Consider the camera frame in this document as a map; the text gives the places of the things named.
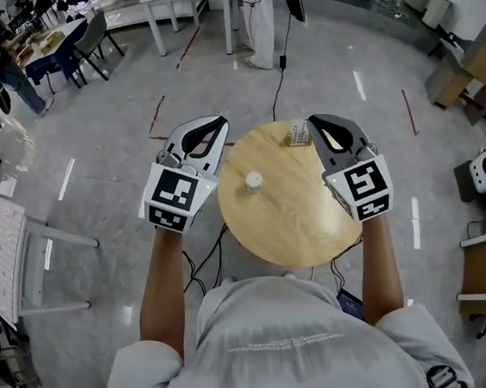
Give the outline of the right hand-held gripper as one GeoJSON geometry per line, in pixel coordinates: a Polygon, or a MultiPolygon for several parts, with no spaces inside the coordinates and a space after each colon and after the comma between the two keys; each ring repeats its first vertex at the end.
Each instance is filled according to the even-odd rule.
{"type": "Polygon", "coordinates": [[[356,222],[387,213],[394,206],[394,185],[386,160],[357,123],[333,114],[312,115],[307,123],[323,167],[335,167],[335,152],[357,152],[348,168],[324,171],[332,196],[356,222]]]}

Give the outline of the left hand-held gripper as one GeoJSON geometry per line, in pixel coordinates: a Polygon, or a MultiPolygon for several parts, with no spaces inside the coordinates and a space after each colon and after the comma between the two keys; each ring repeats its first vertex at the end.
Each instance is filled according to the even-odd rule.
{"type": "Polygon", "coordinates": [[[147,221],[176,233],[191,228],[218,185],[216,170],[228,132],[228,121],[219,115],[191,119],[171,132],[150,167],[143,198],[147,221]],[[196,152],[204,140],[206,147],[196,152]]]}

